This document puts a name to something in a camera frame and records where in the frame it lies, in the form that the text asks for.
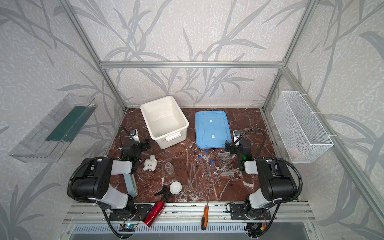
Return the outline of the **clear test tube rack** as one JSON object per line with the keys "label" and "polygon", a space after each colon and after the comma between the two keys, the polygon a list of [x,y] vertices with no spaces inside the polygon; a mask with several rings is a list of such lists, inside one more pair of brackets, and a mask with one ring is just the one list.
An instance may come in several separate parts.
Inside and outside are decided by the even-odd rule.
{"label": "clear test tube rack", "polygon": [[218,153],[219,159],[219,173],[222,177],[233,176],[235,168],[233,165],[235,155],[231,155],[229,152]]}

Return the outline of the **blue capped test tube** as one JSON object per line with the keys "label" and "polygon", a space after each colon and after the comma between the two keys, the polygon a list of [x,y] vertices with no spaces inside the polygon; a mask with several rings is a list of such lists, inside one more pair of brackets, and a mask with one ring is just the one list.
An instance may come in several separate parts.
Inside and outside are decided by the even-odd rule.
{"label": "blue capped test tube", "polygon": [[221,186],[222,183],[221,183],[220,176],[219,176],[219,173],[218,173],[218,169],[217,169],[217,167],[215,165],[214,160],[211,160],[211,169],[212,169],[212,172],[214,174],[214,177],[217,180],[218,185]]}
{"label": "blue capped test tube", "polygon": [[199,160],[200,160],[200,166],[203,169],[204,176],[205,176],[206,180],[209,181],[210,178],[209,178],[209,174],[208,174],[208,171],[207,171],[204,159],[203,159],[203,157],[201,155],[199,155],[198,157],[199,157]]}
{"label": "blue capped test tube", "polygon": [[207,168],[209,170],[211,168],[211,159],[210,159],[210,154],[208,150],[206,150],[205,158],[207,162]]}

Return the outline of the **clear glass beaker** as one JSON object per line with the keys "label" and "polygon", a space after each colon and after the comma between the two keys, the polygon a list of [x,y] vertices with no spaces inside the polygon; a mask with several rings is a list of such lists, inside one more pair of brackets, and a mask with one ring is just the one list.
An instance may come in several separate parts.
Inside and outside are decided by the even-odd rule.
{"label": "clear glass beaker", "polygon": [[174,170],[174,166],[173,166],[173,164],[170,163],[170,162],[166,163],[166,164],[165,164],[165,171],[166,171],[166,173],[167,173],[168,175],[173,174],[174,171],[175,171],[175,170]]}

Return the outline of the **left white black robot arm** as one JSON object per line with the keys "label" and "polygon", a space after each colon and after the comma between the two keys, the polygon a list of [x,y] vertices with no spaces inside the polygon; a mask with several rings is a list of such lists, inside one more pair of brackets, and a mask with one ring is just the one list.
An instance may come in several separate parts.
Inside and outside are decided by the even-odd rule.
{"label": "left white black robot arm", "polygon": [[67,195],[77,202],[99,205],[102,210],[137,211],[131,195],[110,185],[111,176],[132,175],[140,163],[140,154],[151,148],[149,139],[143,143],[134,139],[122,147],[122,158],[87,158],[71,175]]}

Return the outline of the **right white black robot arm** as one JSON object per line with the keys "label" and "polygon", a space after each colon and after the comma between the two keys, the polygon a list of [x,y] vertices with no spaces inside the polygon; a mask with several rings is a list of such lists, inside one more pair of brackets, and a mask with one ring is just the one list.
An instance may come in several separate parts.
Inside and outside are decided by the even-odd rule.
{"label": "right white black robot arm", "polygon": [[257,175],[260,188],[246,197],[245,210],[251,212],[296,200],[303,190],[298,169],[281,158],[253,158],[251,142],[237,139],[225,148],[238,157],[238,167],[248,175]]}

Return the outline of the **white plush toy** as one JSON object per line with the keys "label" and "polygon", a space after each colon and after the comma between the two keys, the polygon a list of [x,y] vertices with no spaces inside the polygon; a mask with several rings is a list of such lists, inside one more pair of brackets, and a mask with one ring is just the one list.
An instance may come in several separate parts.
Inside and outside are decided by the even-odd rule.
{"label": "white plush toy", "polygon": [[149,159],[146,159],[144,162],[143,170],[147,172],[154,172],[158,165],[155,155],[151,155]]}

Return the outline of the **blue plastic bin lid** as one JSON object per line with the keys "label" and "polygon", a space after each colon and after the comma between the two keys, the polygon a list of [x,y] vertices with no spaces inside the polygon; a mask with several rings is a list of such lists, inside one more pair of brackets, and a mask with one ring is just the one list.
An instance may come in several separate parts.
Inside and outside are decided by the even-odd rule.
{"label": "blue plastic bin lid", "polygon": [[196,144],[199,149],[222,149],[232,137],[224,111],[200,111],[195,114]]}

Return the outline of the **white plastic storage bin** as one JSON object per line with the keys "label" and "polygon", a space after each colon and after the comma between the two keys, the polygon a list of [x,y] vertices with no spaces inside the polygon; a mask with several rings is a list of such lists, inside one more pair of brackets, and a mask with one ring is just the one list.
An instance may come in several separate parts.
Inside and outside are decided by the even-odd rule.
{"label": "white plastic storage bin", "polygon": [[161,149],[186,140],[189,122],[174,97],[145,103],[140,109],[152,140]]}

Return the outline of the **pink object in basket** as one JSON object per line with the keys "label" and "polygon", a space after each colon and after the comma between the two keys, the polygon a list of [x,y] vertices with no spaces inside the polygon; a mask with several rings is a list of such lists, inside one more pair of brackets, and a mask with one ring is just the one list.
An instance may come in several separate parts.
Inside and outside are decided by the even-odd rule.
{"label": "pink object in basket", "polygon": [[297,147],[289,148],[289,153],[292,158],[296,158],[296,159],[299,159],[302,155],[302,153]]}

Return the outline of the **small white bowl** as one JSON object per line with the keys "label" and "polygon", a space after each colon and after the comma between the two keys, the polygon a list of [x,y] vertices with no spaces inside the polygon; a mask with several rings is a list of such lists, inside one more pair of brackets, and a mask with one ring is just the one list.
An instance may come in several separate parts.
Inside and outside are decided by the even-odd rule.
{"label": "small white bowl", "polygon": [[178,181],[172,182],[170,185],[170,192],[173,195],[177,195],[182,191],[182,184]]}

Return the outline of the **red spray bottle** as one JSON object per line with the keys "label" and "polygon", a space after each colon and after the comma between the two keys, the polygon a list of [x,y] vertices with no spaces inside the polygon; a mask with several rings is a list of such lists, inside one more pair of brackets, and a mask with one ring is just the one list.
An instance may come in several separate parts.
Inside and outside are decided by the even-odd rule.
{"label": "red spray bottle", "polygon": [[144,217],[143,223],[147,227],[150,228],[154,224],[157,216],[163,211],[170,194],[170,189],[166,185],[163,185],[163,188],[155,194],[155,196],[161,196],[161,199],[155,202],[150,211]]}

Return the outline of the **green circuit board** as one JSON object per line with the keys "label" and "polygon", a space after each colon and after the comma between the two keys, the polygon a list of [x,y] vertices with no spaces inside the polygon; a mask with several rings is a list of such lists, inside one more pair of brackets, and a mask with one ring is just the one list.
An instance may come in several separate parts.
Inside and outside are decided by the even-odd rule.
{"label": "green circuit board", "polygon": [[120,224],[119,233],[135,232],[138,224]]}

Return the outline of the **orange handled screwdriver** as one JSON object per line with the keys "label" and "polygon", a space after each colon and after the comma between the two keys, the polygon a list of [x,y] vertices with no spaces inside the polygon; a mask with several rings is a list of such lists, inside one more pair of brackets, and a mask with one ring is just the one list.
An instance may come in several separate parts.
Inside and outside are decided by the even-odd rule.
{"label": "orange handled screwdriver", "polygon": [[201,230],[205,231],[208,225],[209,201],[210,201],[211,188],[209,188],[207,203],[204,208],[204,214],[201,219]]}

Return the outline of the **clear acrylic wall shelf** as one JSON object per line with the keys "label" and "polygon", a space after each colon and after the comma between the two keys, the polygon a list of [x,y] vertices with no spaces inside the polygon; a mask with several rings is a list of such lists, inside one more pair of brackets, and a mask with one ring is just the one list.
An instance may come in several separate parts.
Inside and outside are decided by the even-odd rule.
{"label": "clear acrylic wall shelf", "polygon": [[66,95],[9,156],[23,163],[56,163],[97,107],[94,97]]}

